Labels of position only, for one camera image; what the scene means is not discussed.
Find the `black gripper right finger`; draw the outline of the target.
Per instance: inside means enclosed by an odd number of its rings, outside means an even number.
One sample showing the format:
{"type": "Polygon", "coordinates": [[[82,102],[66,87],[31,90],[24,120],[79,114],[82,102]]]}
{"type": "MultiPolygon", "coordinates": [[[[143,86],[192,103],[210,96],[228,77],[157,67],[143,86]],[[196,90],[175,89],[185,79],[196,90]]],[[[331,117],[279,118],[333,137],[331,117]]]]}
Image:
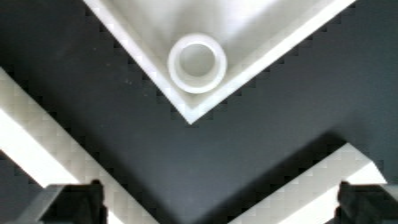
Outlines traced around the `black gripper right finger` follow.
{"type": "Polygon", "coordinates": [[[398,185],[340,184],[333,224],[398,224],[398,185]]]}

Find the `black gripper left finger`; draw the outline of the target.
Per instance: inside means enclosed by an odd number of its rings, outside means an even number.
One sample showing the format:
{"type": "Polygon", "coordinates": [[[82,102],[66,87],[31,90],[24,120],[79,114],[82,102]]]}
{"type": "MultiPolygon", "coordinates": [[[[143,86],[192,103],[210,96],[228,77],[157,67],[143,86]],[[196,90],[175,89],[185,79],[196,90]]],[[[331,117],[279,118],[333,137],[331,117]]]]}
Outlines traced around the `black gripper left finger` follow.
{"type": "Polygon", "coordinates": [[[109,224],[104,184],[64,185],[40,221],[45,224],[109,224]]]}

